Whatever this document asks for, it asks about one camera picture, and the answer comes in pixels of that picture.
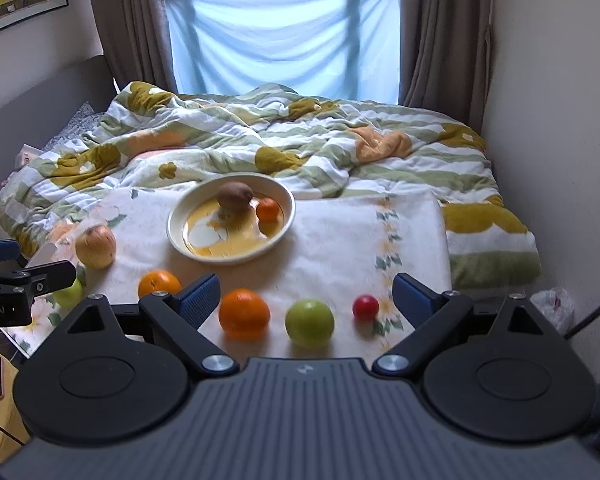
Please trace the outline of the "small tangerine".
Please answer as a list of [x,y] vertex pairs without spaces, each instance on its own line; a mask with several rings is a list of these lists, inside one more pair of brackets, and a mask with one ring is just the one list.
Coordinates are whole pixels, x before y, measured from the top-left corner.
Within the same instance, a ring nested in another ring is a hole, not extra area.
[[279,204],[269,197],[260,198],[257,203],[256,214],[260,222],[275,223],[280,215]]

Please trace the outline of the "brown right curtain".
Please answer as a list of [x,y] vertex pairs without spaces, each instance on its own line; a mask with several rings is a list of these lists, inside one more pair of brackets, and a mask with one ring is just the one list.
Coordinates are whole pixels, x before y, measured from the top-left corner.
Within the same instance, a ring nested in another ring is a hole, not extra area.
[[478,131],[489,89],[493,0],[400,0],[399,103]]

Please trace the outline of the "white plastic bag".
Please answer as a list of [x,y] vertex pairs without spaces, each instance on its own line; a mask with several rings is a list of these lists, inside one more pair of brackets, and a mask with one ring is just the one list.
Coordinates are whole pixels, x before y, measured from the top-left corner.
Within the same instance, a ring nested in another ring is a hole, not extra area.
[[565,289],[540,290],[531,296],[530,301],[558,333],[565,335],[568,332],[573,322],[574,304]]

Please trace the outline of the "grey headboard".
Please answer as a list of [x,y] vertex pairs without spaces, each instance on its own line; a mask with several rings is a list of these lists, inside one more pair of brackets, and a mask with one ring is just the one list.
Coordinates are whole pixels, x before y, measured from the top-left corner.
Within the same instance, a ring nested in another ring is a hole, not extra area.
[[0,188],[21,145],[41,146],[87,102],[99,113],[116,95],[106,58],[73,64],[0,108]]

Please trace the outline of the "red cherry tomato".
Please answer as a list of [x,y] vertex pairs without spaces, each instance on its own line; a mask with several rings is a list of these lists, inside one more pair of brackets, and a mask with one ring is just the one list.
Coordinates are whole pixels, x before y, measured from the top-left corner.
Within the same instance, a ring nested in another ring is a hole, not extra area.
[[379,301],[374,296],[358,296],[352,304],[352,314],[358,322],[373,322],[378,313]]

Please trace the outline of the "light blue sheet curtain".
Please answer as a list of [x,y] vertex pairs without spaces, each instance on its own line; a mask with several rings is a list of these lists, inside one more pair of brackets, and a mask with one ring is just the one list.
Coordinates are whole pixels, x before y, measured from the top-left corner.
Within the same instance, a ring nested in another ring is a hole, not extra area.
[[398,100],[400,0],[166,0],[166,15],[183,93]]

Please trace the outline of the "patterned grey pillow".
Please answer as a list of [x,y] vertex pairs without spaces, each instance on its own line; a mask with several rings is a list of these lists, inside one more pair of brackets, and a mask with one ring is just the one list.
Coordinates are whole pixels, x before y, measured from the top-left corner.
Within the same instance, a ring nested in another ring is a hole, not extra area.
[[102,119],[103,112],[96,112],[89,102],[84,102],[69,119],[68,124],[55,134],[42,148],[43,152],[51,151],[56,146],[71,141],[82,133],[96,129]]

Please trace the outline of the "green apple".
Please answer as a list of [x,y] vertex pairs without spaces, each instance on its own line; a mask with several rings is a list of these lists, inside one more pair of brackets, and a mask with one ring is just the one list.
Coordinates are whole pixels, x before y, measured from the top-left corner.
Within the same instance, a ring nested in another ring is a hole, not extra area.
[[289,339],[306,349],[321,348],[332,339],[335,317],[324,302],[315,299],[299,300],[285,316]]
[[84,297],[82,283],[76,278],[72,285],[53,292],[54,300],[63,309],[73,309]]

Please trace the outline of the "striped floral duvet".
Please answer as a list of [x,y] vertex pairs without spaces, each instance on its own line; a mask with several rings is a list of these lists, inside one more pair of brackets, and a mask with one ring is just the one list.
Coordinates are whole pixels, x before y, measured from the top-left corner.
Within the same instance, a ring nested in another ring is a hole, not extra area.
[[457,288],[528,285],[532,232],[503,202],[486,141],[422,108],[302,96],[264,84],[238,96],[176,94],[133,81],[92,130],[47,150],[0,191],[0,236],[26,256],[119,188],[138,193],[254,172],[304,200],[428,191]]

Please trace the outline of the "brown curtain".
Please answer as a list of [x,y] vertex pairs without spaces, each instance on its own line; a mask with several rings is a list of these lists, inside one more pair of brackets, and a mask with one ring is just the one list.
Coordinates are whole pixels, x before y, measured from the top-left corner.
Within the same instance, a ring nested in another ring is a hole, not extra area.
[[478,131],[489,89],[493,0],[400,0],[399,103]]
[[91,0],[102,50],[123,88],[145,81],[174,91],[166,0]]

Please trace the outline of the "large orange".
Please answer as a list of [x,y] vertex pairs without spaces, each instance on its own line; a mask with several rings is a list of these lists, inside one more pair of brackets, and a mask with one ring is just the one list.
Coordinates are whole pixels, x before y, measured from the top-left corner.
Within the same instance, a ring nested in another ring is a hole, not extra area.
[[228,338],[255,341],[268,331],[271,310],[256,292],[238,288],[221,299],[218,318],[222,331]]

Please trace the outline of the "cream oval fruit bowl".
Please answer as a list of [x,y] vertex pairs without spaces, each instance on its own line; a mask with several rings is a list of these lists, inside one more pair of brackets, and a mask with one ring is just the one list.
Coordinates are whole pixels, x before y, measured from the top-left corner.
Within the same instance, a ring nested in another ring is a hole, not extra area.
[[[239,181],[253,192],[250,208],[243,212],[223,209],[216,201],[222,184]],[[275,223],[260,222],[256,207],[260,198],[279,204]],[[186,192],[170,211],[166,236],[180,254],[200,263],[231,266],[258,258],[273,249],[290,232],[296,201],[279,182],[263,174],[238,172],[208,180]]]

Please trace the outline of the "brown left curtain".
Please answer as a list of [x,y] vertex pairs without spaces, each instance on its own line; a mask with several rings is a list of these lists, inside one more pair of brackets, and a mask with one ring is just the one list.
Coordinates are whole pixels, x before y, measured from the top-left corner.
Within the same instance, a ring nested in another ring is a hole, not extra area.
[[166,0],[91,0],[102,50],[123,88],[145,81],[174,91]]

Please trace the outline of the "yellow russet apple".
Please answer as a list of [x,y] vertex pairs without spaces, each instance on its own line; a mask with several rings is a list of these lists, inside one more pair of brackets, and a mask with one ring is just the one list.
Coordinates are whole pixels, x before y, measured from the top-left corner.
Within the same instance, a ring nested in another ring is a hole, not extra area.
[[108,226],[98,224],[78,236],[74,250],[84,266],[89,269],[104,270],[114,263],[117,241]]

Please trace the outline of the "brown kiwi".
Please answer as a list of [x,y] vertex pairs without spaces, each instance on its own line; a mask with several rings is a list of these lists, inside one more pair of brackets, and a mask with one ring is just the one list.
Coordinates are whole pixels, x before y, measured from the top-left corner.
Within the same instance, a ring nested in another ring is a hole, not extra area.
[[227,211],[243,212],[250,208],[253,192],[249,185],[239,181],[222,184],[216,192],[216,201]]

